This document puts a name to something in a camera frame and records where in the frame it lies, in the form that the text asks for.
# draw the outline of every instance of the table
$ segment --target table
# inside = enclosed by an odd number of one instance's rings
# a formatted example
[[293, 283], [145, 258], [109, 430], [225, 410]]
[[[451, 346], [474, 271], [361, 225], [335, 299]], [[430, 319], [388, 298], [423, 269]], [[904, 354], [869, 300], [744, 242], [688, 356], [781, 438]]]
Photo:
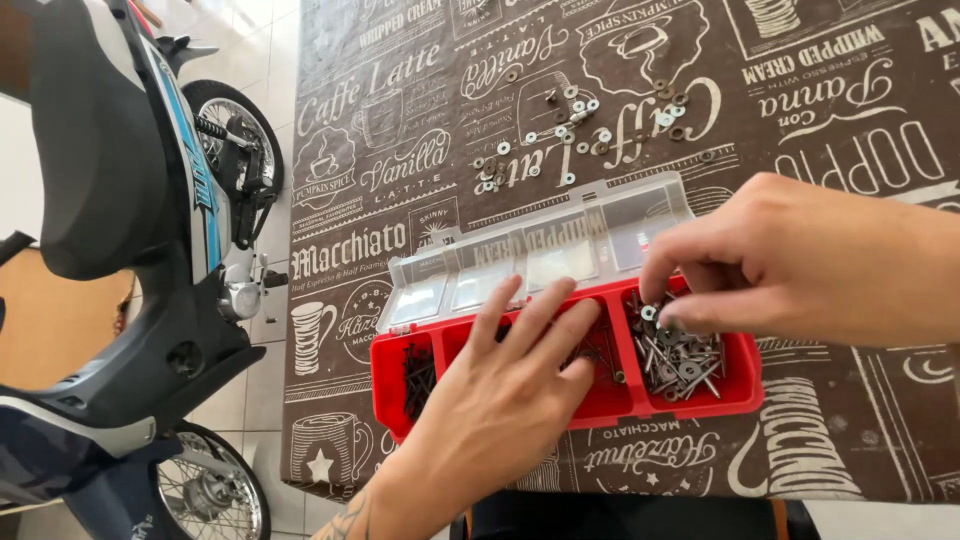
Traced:
[[[615, 185], [679, 171], [697, 215], [761, 170], [960, 210], [958, 40], [946, 0], [303, 0], [283, 478], [343, 501], [395, 448], [368, 352], [388, 258], [563, 201], [567, 172]], [[684, 140], [655, 122], [660, 79], [689, 96], [672, 126]], [[553, 129], [545, 97], [569, 86], [600, 102], [573, 132], [609, 129], [606, 154], [525, 142]], [[503, 140], [504, 182], [484, 190], [471, 163]], [[759, 411], [567, 432], [516, 487], [960, 499], [947, 347], [758, 345]]]

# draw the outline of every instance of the blue stripe decal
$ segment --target blue stripe decal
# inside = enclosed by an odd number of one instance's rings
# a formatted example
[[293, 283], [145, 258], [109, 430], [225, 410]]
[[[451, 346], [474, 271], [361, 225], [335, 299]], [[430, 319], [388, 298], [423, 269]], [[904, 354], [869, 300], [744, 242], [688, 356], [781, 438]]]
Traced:
[[[156, 58], [157, 64], [163, 64], [163, 60], [157, 56], [156, 52], [151, 51]], [[206, 240], [206, 270], [212, 272], [220, 264], [220, 227], [217, 223], [216, 197], [213, 196], [211, 183], [213, 175], [210, 174], [210, 167], [206, 162], [203, 147], [197, 139], [193, 127], [186, 120], [183, 107], [180, 105], [180, 93], [170, 75], [163, 69], [160, 69], [163, 87], [170, 101], [171, 109], [174, 112], [174, 118], [180, 128], [180, 136], [183, 138], [183, 144], [186, 147], [187, 156], [190, 159], [190, 169], [193, 171], [193, 208], [200, 208], [204, 213], [204, 236]]]

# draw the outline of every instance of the hand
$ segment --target hand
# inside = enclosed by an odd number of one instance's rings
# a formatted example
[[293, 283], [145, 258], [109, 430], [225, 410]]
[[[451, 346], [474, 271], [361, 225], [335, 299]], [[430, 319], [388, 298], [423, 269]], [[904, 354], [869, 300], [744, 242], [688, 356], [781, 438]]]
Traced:
[[592, 362], [577, 358], [560, 367], [600, 314], [595, 301], [582, 300], [564, 312], [535, 344], [575, 286], [570, 278], [551, 283], [497, 343], [494, 336], [520, 277], [502, 282], [410, 434], [377, 473], [388, 466], [394, 474], [409, 471], [414, 484], [437, 493], [441, 500], [433, 504], [450, 514], [440, 527], [533, 470], [587, 395]]
[[678, 267], [693, 294], [662, 324], [873, 346], [960, 341], [960, 216], [750, 179], [714, 213], [654, 241], [645, 303]]

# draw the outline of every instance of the left hand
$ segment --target left hand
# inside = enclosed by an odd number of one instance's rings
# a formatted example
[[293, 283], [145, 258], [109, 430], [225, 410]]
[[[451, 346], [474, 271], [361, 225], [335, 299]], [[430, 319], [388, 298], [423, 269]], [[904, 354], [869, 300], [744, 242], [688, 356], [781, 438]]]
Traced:
[[581, 300], [538, 341], [576, 287], [570, 278], [558, 280], [523, 309], [497, 343], [500, 319], [519, 287], [514, 275], [491, 294], [466, 347], [438, 381], [403, 445], [380, 469], [416, 472], [416, 483], [441, 494], [437, 503], [454, 515], [533, 470], [553, 450], [593, 384], [589, 359], [560, 367], [600, 306]]

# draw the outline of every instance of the motorcycle wheel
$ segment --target motorcycle wheel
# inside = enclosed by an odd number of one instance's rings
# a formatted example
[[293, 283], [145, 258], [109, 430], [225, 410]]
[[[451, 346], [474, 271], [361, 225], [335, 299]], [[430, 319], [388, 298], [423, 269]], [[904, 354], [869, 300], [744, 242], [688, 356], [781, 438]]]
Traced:
[[[243, 95], [240, 90], [219, 81], [194, 81], [187, 83], [180, 90], [195, 114], [224, 128], [233, 115], [239, 114], [244, 120], [244, 126], [252, 132], [252, 135], [258, 138], [260, 142], [267, 143], [262, 145], [266, 154], [263, 176], [273, 179], [273, 185], [263, 189], [261, 195], [276, 194], [278, 197], [283, 189], [284, 182], [283, 155], [270, 122], [267, 121], [263, 112], [253, 104], [253, 101]], [[223, 141], [204, 134], [200, 134], [200, 140], [204, 146], [207, 159], [212, 165], [216, 166], [217, 152], [220, 151]], [[241, 166], [242, 172], [238, 184], [241, 184], [246, 178], [247, 171], [244, 170], [244, 167], [244, 165]]]
[[[188, 538], [267, 540], [270, 538], [270, 508], [263, 488], [242, 455], [217, 433], [189, 422], [179, 422], [174, 431], [184, 448], [212, 455], [237, 465], [243, 475], [233, 481], [214, 478], [207, 469], [181, 459], [168, 459], [156, 466], [156, 489], [176, 523]], [[211, 485], [225, 486], [227, 495], [214, 498]]]

